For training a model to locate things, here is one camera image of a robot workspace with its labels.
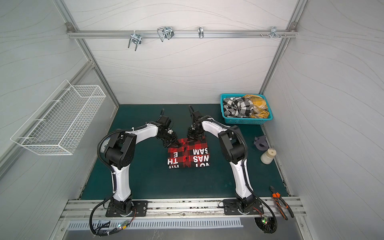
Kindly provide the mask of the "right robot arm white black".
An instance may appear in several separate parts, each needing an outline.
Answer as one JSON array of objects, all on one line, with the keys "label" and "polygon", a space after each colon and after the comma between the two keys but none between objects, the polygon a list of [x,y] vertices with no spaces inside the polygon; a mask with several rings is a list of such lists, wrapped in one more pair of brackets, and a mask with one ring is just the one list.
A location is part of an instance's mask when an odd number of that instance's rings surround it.
[{"label": "right robot arm white black", "polygon": [[192,125],[188,128],[188,137],[194,140],[201,139],[207,132],[219,140],[222,154],[225,160],[229,162],[235,179],[238,212],[242,215],[247,215],[252,210],[259,210],[255,209],[255,206],[265,206],[272,214],[272,219],[265,221],[266,216],[264,211],[261,210],[259,212],[263,225],[261,230],[265,234],[275,233],[278,223],[274,212],[268,204],[254,193],[251,187],[247,169],[248,147],[240,128],[237,126],[226,126],[211,116],[203,116],[199,111],[194,110],[191,105],[188,108],[192,119]]}]

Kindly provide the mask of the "red black plaid shirt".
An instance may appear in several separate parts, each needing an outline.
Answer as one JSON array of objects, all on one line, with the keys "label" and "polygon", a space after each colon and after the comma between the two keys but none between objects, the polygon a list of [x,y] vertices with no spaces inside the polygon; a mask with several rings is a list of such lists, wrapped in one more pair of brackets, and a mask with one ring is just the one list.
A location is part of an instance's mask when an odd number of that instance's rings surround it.
[{"label": "red black plaid shirt", "polygon": [[202,140],[180,139],[178,148],[168,149],[169,169],[205,168],[211,165],[210,152],[205,137]]}]

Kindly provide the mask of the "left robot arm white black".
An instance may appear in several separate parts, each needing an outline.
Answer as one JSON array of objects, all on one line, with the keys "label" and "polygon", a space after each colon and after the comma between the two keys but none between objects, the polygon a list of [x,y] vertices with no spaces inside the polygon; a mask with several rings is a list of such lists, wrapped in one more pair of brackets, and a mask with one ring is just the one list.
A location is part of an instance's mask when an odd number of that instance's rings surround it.
[{"label": "left robot arm white black", "polygon": [[[162,110],[155,122],[148,122],[143,126],[131,129],[115,130],[107,134],[97,146],[98,159],[109,168],[112,176],[113,193],[97,204],[91,211],[89,226],[94,236],[104,237],[116,234],[127,228],[136,217],[137,208],[132,201],[132,191],[129,184],[130,165],[134,159],[136,145],[150,138],[157,138],[163,142],[164,148],[180,147],[177,134],[170,128],[171,119]],[[93,215],[96,209],[109,201],[108,210],[118,216],[131,216],[112,230],[110,222],[94,227]]]}]

